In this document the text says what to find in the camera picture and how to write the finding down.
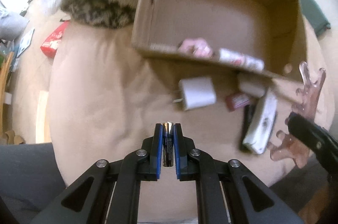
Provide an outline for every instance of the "wooden board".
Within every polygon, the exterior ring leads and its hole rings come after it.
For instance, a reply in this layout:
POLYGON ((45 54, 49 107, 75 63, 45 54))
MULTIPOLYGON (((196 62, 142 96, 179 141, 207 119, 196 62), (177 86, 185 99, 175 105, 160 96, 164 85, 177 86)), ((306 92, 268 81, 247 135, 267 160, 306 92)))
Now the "wooden board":
POLYGON ((5 87, 13 56, 14 52, 10 52, 0 69, 0 138, 3 134, 3 101, 5 96, 5 87))
POLYGON ((48 103, 48 91, 41 90, 38 100, 37 119, 35 124, 35 143, 51 142, 49 122, 46 114, 48 103))

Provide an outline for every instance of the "wooden floor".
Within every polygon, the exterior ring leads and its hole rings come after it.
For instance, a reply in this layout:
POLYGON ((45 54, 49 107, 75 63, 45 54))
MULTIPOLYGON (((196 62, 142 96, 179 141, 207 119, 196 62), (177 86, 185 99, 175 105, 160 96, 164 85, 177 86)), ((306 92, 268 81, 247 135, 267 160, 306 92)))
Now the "wooden floor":
POLYGON ((47 58, 40 46, 65 16, 61 11, 52 16, 45 16, 40 3, 40 0, 33 0, 25 15, 29 23, 22 35, 32 28, 35 28, 35 31, 31 45, 20 55, 18 69, 11 74, 10 86, 6 89, 13 95, 12 103, 9 106, 4 104, 4 131, 13 129, 28 144, 36 142, 36 125, 40 124, 40 121, 37 121, 40 92, 49 90, 53 65, 53 59, 47 58))
POLYGON ((5 87, 7 82, 8 72, 11 67, 11 62, 13 60, 14 52, 10 52, 7 59, 4 60, 3 64, 1 65, 0 69, 0 138, 2 138, 3 134, 3 103, 4 95, 5 95, 5 87))

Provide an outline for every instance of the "battery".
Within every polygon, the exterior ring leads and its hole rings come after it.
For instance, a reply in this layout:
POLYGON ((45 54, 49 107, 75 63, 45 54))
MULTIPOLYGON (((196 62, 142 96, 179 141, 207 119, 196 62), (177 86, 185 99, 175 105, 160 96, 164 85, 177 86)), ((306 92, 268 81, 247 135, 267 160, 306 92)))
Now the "battery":
POLYGON ((174 124, 171 122, 163 123, 163 166, 172 167, 174 165, 173 158, 174 145, 174 124))

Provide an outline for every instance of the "green object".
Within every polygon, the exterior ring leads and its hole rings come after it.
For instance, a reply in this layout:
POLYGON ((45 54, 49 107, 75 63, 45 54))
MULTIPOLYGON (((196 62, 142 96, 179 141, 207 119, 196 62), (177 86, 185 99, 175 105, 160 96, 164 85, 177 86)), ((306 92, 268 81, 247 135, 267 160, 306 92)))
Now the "green object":
POLYGON ((0 44, 0 55, 6 57, 9 52, 10 50, 3 43, 1 43, 0 44))
POLYGON ((2 63, 4 62, 5 57, 0 54, 0 67, 2 67, 2 63))
POLYGON ((312 25, 317 37, 331 28, 331 24, 315 0, 300 0, 300 6, 303 15, 312 25))

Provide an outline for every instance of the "blue gripper pad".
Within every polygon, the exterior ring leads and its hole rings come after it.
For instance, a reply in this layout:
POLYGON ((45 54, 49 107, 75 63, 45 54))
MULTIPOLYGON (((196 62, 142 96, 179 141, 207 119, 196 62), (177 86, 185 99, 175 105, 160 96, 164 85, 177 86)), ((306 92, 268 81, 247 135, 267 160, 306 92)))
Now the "blue gripper pad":
POLYGON ((176 176, 177 176, 177 179, 180 179, 180 176, 181 176, 180 151, 179 151, 179 143, 177 140, 176 125, 174 125, 174 155, 175 155, 176 176))
POLYGON ((157 167, 156 167, 156 176, 157 176, 157 179, 159 179, 159 176, 161 175, 162 147, 163 147, 163 125, 161 125, 161 128, 159 129, 158 137, 159 137, 159 139, 158 139, 157 167))

